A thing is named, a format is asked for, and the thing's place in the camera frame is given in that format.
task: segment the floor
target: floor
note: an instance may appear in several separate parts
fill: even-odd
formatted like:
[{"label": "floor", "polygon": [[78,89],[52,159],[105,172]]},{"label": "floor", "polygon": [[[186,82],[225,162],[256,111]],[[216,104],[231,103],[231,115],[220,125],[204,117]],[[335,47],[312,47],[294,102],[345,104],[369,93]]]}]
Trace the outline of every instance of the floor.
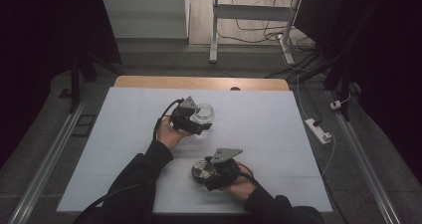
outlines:
[{"label": "floor", "polygon": [[[190,2],[189,44],[209,45],[213,24],[213,0],[190,0]],[[289,7],[291,0],[219,0],[219,4]],[[217,25],[217,30],[221,36],[240,39],[247,42],[223,38],[220,36],[218,43],[231,45],[277,46],[278,42],[276,41],[275,36],[271,36],[271,34],[282,33],[285,26],[286,22],[221,19],[218,21]],[[299,39],[305,37],[305,35],[298,30],[293,30],[291,37],[293,39]]]}]

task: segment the person's left hand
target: person's left hand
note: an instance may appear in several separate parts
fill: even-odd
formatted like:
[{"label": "person's left hand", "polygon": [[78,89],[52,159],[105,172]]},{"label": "person's left hand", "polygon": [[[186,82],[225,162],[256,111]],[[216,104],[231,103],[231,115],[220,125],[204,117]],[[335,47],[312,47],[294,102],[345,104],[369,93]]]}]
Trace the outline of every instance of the person's left hand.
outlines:
[{"label": "person's left hand", "polygon": [[172,150],[174,147],[179,144],[180,140],[185,136],[190,136],[192,133],[176,130],[170,125],[170,117],[165,117],[157,132],[157,140],[164,144],[169,150]]}]

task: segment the wall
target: wall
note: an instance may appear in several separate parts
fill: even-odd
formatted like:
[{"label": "wall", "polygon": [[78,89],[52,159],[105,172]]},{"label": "wall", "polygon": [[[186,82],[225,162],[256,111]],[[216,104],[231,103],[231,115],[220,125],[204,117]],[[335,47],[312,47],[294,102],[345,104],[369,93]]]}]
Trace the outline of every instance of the wall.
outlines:
[{"label": "wall", "polygon": [[189,0],[104,0],[116,38],[187,38]]}]

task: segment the dark background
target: dark background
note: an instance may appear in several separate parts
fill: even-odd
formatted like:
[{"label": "dark background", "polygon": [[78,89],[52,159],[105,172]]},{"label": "dark background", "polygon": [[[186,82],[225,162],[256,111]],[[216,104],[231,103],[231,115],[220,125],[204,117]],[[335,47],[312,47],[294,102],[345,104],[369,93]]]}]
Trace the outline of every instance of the dark background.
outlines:
[{"label": "dark background", "polygon": [[119,63],[103,0],[0,0],[0,166],[50,93],[52,78],[89,54]]},{"label": "dark background", "polygon": [[[371,1],[378,3],[351,50],[350,76],[361,87],[359,103],[422,183],[422,2]],[[369,2],[303,0],[295,25],[329,59],[341,50]]]}]

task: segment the wire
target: wire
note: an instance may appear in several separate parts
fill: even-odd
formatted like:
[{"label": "wire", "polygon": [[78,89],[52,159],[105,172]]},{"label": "wire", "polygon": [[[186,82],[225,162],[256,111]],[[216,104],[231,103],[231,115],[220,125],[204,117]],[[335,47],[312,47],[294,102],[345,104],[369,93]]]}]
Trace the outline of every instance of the wire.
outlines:
[{"label": "wire", "polygon": [[266,39],[263,39],[263,40],[258,40],[258,41],[246,41],[246,40],[242,40],[242,39],[235,38],[235,37],[226,37],[226,36],[223,36],[223,35],[221,35],[221,34],[218,32],[218,30],[217,30],[217,34],[218,34],[218,36],[220,36],[220,37],[222,37],[222,38],[232,39],[232,40],[236,40],[236,41],[240,41],[240,42],[245,42],[245,43],[262,43],[262,42],[266,42],[266,41],[268,40],[268,39],[266,38]]},{"label": "wire", "polygon": [[257,181],[257,179],[255,179],[255,177],[253,177],[253,176],[251,176],[251,175],[249,175],[249,174],[246,174],[245,172],[241,172],[241,171],[233,171],[233,172],[234,172],[234,173],[236,173],[236,174],[238,174],[239,176],[243,176],[243,177],[248,178],[249,180],[251,180],[251,181],[252,181],[252,183],[253,183],[255,186],[260,185],[260,183]]},{"label": "wire", "polygon": [[[307,60],[311,55],[313,55],[314,53],[312,53],[312,54],[309,54],[309,55],[307,55],[305,58],[303,58],[300,62],[298,62],[298,63],[296,63],[296,66],[299,66],[299,65],[301,65],[305,60]],[[271,73],[271,74],[269,74],[269,75],[267,75],[266,77],[264,77],[264,79],[267,79],[267,78],[269,78],[269,77],[272,77],[272,76],[275,76],[275,75],[278,75],[278,74],[282,74],[282,73],[284,73],[284,72],[287,72],[287,71],[290,71],[290,70],[292,70],[293,68],[287,68],[287,69],[284,69],[284,70],[282,70],[282,71],[279,71],[279,72],[274,72],[274,73]],[[286,78],[286,80],[288,80],[292,75],[293,75],[294,73],[291,73],[287,78]]]},{"label": "wire", "polygon": [[183,102],[183,100],[176,100],[176,101],[172,102],[170,104],[170,106],[167,107],[167,109],[165,109],[165,111],[162,113],[161,117],[155,123],[155,127],[154,127],[154,129],[152,131],[152,139],[153,140],[156,140],[157,139],[157,132],[158,132],[158,129],[159,129],[159,125],[161,124],[162,119],[166,116],[165,114],[168,112],[168,110],[170,110],[170,108],[173,107],[174,104],[176,104],[176,103],[179,103],[180,104],[182,102]]},{"label": "wire", "polygon": [[350,100],[350,92],[348,92],[348,98],[345,101],[340,102],[341,104],[347,102],[348,100]]},{"label": "wire", "polygon": [[232,78],[237,78],[236,76],[233,76],[232,74],[230,74],[230,73],[228,73],[228,72],[225,72],[225,71],[222,71],[222,70],[219,70],[222,74],[226,74],[227,76],[229,76],[229,77],[232,77]]},{"label": "wire", "polygon": [[308,97],[311,99],[311,103],[313,104],[314,109],[316,110],[316,112],[317,112],[317,114],[318,114],[318,116],[319,116],[319,120],[318,120],[317,122],[318,122],[318,123],[321,123],[321,122],[322,122],[322,120],[323,120],[322,114],[320,113],[319,109],[317,108],[317,104],[314,102],[313,97],[311,97],[311,94],[310,94],[310,92],[308,91],[307,86],[305,86],[305,83],[304,83],[304,89],[305,89],[305,92],[307,92]]},{"label": "wire", "polygon": [[285,62],[286,67],[294,69],[294,70],[298,70],[298,71],[304,71],[304,72],[310,72],[309,70],[305,70],[305,69],[300,69],[300,68],[296,68],[296,67],[291,67],[288,65],[288,61],[286,61],[286,57],[285,55],[283,55],[283,60]]},{"label": "wire", "polygon": [[[238,0],[232,0],[232,4],[239,4]],[[283,34],[282,32],[272,32],[269,34],[266,34],[267,30],[270,29],[282,29],[282,28],[286,28],[286,26],[280,26],[280,27],[269,27],[270,21],[267,22],[267,26],[265,26],[265,28],[242,28],[239,24],[239,20],[235,19],[236,21],[236,25],[239,28],[239,30],[242,31],[262,31],[264,30],[264,37],[266,38],[266,40],[260,40],[260,41],[245,41],[242,39],[238,39],[238,38],[234,38],[234,37],[223,37],[219,34],[220,37],[222,38],[227,38],[227,39],[233,39],[233,40],[237,40],[237,41],[241,41],[241,42],[246,42],[246,43],[259,43],[259,42],[264,42],[264,41],[277,41],[277,39],[271,39],[274,36],[277,36],[279,34]]]},{"label": "wire", "polygon": [[[320,54],[319,53],[316,53],[316,52],[312,52],[312,53],[310,53],[309,55],[307,55],[300,63],[298,63],[297,64],[297,66],[298,65],[300,65],[302,62],[304,62],[306,59],[308,59],[308,58],[311,58],[310,60],[308,60],[304,65],[303,65],[303,68],[305,68],[305,67],[307,67],[314,59],[316,59],[318,56],[319,56]],[[293,73],[291,73],[287,78],[286,78],[286,80],[287,80],[287,82],[288,83],[290,83],[290,78],[293,76],[293,75],[295,75],[297,72],[299,72],[299,71],[295,71],[295,72],[293,72]]]},{"label": "wire", "polygon": [[329,167],[329,164],[331,163],[332,157],[334,156],[334,152],[335,152],[335,136],[334,133],[330,133],[332,135],[332,139],[334,140],[334,144],[332,145],[332,153],[331,156],[329,157],[328,163],[325,166],[325,169],[323,170],[322,174],[320,175],[320,177],[323,177],[323,175],[326,172],[326,169]]},{"label": "wire", "polygon": [[298,76],[298,83],[297,83],[297,86],[298,86],[298,98],[299,98],[299,104],[300,104],[300,106],[301,106],[301,111],[302,111],[302,113],[304,114],[304,116],[305,116],[307,119],[310,119],[310,118],[307,116],[307,114],[304,112],[304,108],[302,107],[301,93],[299,92],[299,76]]},{"label": "wire", "polygon": [[115,197],[115,196],[117,196],[117,195],[119,195],[119,194],[121,194],[121,193],[123,193],[123,192],[127,192],[127,191],[133,191],[133,190],[136,190],[136,189],[139,189],[139,188],[141,188],[141,187],[144,187],[144,186],[147,186],[147,185],[149,185],[149,184],[151,184],[151,183],[153,183],[153,182],[155,182],[156,180],[158,179],[158,176],[156,177],[156,178],[154,178],[153,180],[150,180],[150,181],[148,181],[148,182],[146,182],[146,183],[144,183],[144,184],[135,184],[135,185],[132,185],[132,186],[128,186],[128,187],[125,187],[125,188],[122,188],[122,189],[120,189],[120,190],[118,190],[118,191],[115,191],[115,192],[113,192],[113,193],[111,193],[111,194],[106,194],[106,195],[104,195],[104,196],[102,196],[102,197],[100,197],[99,199],[97,199],[95,202],[93,202],[90,206],[88,206],[79,216],[78,216],[78,218],[74,221],[74,223],[79,223],[79,222],[81,222],[81,220],[83,220],[82,218],[83,218],[83,216],[85,216],[85,215],[87,215],[87,213],[91,210],[91,209],[93,209],[93,208],[95,208],[95,207],[97,207],[100,203],[102,203],[102,202],[105,202],[105,201],[107,201],[107,200],[109,200],[110,198],[113,198],[113,197]]},{"label": "wire", "polygon": [[314,47],[307,47],[307,48],[310,48],[310,49],[305,49],[305,47],[298,46],[298,41],[296,41],[296,44],[294,45],[293,42],[292,42],[292,38],[289,38],[289,42],[290,42],[290,45],[288,44],[289,48],[291,48],[292,50],[294,50],[297,53],[314,52],[316,50]]},{"label": "wire", "polygon": [[254,172],[249,167],[247,167],[245,164],[240,163],[240,162],[238,162],[237,164],[245,167],[246,169],[248,169],[249,173],[251,173],[251,176],[254,177]]}]

